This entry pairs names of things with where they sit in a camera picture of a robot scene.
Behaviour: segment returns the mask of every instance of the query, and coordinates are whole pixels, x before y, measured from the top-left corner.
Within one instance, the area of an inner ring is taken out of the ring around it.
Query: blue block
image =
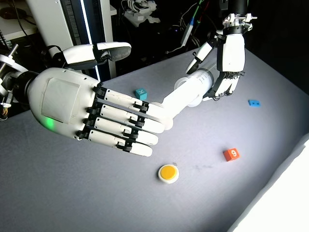
[[[257,100],[248,100],[248,103],[251,107],[261,107],[261,104]]]
[[[144,88],[139,88],[135,90],[135,96],[137,99],[146,100],[147,99],[147,91]]]

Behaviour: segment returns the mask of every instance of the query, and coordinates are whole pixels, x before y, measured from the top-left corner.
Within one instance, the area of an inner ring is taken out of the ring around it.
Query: gray table
[[[0,124],[0,231],[223,232],[309,131],[309,96],[250,52],[236,92],[176,116],[149,158],[56,135],[31,112]],[[192,52],[106,82],[161,102]],[[248,105],[256,99],[260,108]],[[240,159],[222,152],[236,147]],[[176,163],[179,180],[158,180]]]

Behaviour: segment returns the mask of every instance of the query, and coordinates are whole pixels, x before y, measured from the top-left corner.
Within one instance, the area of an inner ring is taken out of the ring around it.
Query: green indicator light
[[[47,117],[45,121],[45,126],[47,129],[53,131],[55,128],[54,120],[52,118]]]

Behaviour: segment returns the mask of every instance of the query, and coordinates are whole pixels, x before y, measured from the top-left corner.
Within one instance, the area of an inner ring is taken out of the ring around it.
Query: green cable
[[[199,7],[200,7],[200,5],[201,5],[201,3],[203,2],[204,0],[200,0],[199,1],[199,3],[198,3],[198,6],[197,6],[197,8],[196,8],[196,10],[195,10],[195,12],[194,12],[194,15],[193,15],[193,19],[195,18],[195,15],[197,14],[197,11],[198,11],[198,9],[199,9]]]

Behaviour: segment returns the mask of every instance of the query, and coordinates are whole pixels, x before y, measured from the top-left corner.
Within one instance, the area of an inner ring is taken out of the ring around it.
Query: round yellow and white button
[[[179,170],[175,165],[167,164],[159,169],[158,176],[165,183],[172,184],[179,177]]]

